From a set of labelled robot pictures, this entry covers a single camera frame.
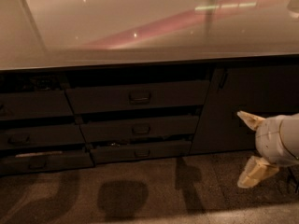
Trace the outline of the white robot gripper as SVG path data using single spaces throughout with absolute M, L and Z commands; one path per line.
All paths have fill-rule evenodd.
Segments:
M 255 134 L 256 149 L 262 157 L 251 156 L 237 185 L 242 189 L 257 186 L 275 175 L 280 167 L 299 164 L 299 115 L 279 115 L 264 119 L 245 111 L 236 113 Z

